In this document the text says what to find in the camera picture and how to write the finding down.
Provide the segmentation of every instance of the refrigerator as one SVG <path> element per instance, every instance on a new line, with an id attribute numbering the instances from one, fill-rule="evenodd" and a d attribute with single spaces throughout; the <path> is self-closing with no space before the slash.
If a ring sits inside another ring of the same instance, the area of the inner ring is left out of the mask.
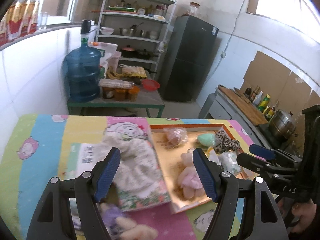
<path id="1" fill-rule="evenodd" d="M 164 100 L 188 102 L 198 96 L 211 68 L 219 29 L 193 16 L 178 17 L 159 75 Z"/>

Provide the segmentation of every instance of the green table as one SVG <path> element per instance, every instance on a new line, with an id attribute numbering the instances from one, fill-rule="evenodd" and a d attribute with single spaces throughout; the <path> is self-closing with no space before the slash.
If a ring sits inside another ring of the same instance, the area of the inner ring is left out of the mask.
<path id="1" fill-rule="evenodd" d="M 115 101 L 112 99 L 104 99 L 101 94 L 99 98 L 96 98 L 90 102 L 78 103 L 75 101 L 68 100 L 68 110 L 70 115 L 75 115 L 76 113 L 72 109 L 73 107 L 133 107 L 133 108 L 145 108 L 147 111 L 148 117 L 151 117 L 149 108 L 159 109 L 157 118 L 160 118 L 164 109 L 164 102 L 159 95 L 159 92 L 156 91 L 147 91 L 144 88 L 140 87 L 140 92 L 138 98 L 135 102 L 131 101 Z"/>

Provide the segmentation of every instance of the power cord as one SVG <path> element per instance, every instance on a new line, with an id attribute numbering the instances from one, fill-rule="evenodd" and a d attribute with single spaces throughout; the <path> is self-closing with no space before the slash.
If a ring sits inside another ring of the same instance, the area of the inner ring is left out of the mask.
<path id="1" fill-rule="evenodd" d="M 244 2 L 245 2 L 245 0 L 242 1 L 242 5 L 241 5 L 241 7 L 240 7 L 239 13 L 238 13 L 238 15 L 237 15 L 237 17 L 236 17 L 236 20 L 235 20 L 235 26 L 233 27 L 233 31 L 232 31 L 232 33 L 231 33 L 231 35 L 230 35 L 230 38 L 229 38 L 228 42 L 227 42 L 226 48 L 224 49 L 224 51 L 223 51 L 221 54 L 226 54 L 226 51 L 227 51 L 227 49 L 228 49 L 229 43 L 230 43 L 230 41 L 231 41 L 231 38 L 232 38 L 232 36 L 233 36 L 233 34 L 234 34 L 235 30 L 236 30 L 237 22 L 238 22 L 238 19 L 239 19 L 239 17 L 240 17 L 240 13 L 241 13 L 241 11 L 242 11 L 242 8 L 243 8 L 243 6 L 244 6 Z M 207 77 L 207 79 L 206 79 L 205 82 L 204 82 L 204 85 L 206 85 L 206 83 L 210 80 L 210 78 L 212 78 L 212 76 L 214 75 L 214 73 L 215 73 L 216 70 L 218 69 L 218 67 L 219 67 L 219 65 L 220 65 L 220 63 L 222 62 L 223 59 L 224 59 L 224 57 L 222 57 L 222 55 L 220 55 L 220 60 L 219 60 L 219 62 L 218 62 L 218 64 L 217 64 L 217 66 L 216 66 L 215 69 L 212 71 L 212 73 L 210 73 L 210 76 Z"/>

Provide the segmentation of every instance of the red bowl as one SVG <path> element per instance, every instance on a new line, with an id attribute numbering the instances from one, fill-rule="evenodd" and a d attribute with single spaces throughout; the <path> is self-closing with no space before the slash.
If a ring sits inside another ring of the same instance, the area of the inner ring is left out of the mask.
<path id="1" fill-rule="evenodd" d="M 160 87 L 160 84 L 157 81 L 152 79 L 144 79 L 142 80 L 143 88 L 148 91 L 155 91 Z"/>

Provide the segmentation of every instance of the white bottle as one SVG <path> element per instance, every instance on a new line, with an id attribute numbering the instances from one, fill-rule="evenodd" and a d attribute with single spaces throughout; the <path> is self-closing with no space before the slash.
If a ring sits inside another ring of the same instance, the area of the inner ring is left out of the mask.
<path id="1" fill-rule="evenodd" d="M 258 106 L 259 104 L 260 104 L 260 101 L 261 101 L 261 98 L 262 98 L 262 91 L 260 92 L 260 94 L 258 94 L 258 95 L 256 95 L 256 97 L 254 98 L 254 100 L 253 100 L 253 104 L 254 104 L 254 106 Z"/>

